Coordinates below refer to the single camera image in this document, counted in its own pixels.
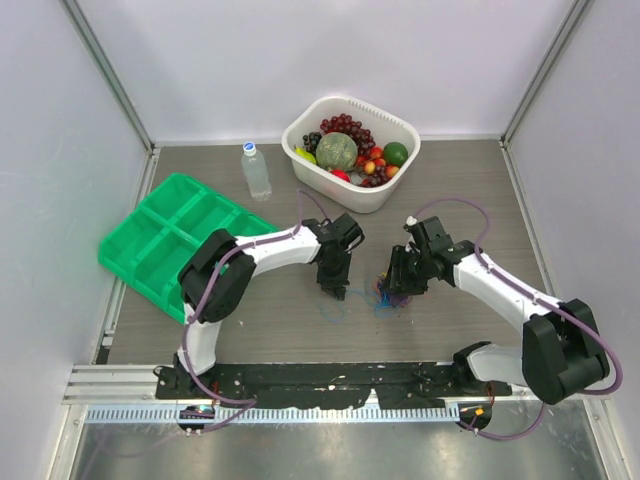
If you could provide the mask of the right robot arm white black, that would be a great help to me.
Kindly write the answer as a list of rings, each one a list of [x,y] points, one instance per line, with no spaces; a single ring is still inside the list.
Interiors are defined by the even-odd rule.
[[[454,242],[436,217],[410,217],[404,228],[410,238],[393,247],[382,291],[417,296],[430,281],[443,281],[482,301],[520,336],[515,347],[481,341],[457,352],[451,371],[457,391],[472,395],[498,381],[527,387],[554,405],[609,376],[607,355],[594,337],[597,325],[586,303],[563,302],[534,290],[471,241]]]

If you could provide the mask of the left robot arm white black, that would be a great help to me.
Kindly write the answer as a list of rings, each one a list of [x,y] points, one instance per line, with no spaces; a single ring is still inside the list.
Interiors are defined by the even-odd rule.
[[[347,213],[335,220],[300,220],[286,230],[257,236],[214,231],[178,275],[185,330],[167,385],[193,399],[211,391],[222,321],[258,275],[294,264],[315,265],[320,289],[344,300],[352,251],[364,239]]]

